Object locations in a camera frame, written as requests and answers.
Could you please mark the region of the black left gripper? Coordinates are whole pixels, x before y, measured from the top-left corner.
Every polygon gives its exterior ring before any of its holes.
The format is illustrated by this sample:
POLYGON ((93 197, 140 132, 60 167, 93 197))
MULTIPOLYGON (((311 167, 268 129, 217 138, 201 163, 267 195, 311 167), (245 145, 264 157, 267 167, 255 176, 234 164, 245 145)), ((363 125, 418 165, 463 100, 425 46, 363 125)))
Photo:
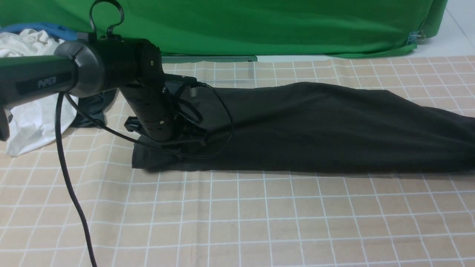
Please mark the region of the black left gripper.
POLYGON ((136 149, 160 148, 166 150, 185 150, 186 147, 206 147, 208 131, 199 124, 201 114, 192 108, 198 116, 194 120, 181 108, 190 103, 173 96, 167 89, 124 89, 124 98, 134 113, 125 128, 140 135, 136 149))

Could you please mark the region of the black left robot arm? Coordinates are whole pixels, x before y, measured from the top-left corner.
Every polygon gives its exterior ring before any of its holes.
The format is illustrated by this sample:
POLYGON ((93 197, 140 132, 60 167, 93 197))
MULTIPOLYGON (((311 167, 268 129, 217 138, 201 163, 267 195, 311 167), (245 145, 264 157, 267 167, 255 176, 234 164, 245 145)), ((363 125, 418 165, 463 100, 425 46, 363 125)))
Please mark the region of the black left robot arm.
POLYGON ((194 77, 166 74, 161 51, 145 39, 84 39, 60 44, 52 56, 1 59, 1 107, 69 93, 88 98, 119 89, 134 117, 124 127, 154 148, 206 144, 202 115, 180 98, 186 88, 199 87, 194 77))

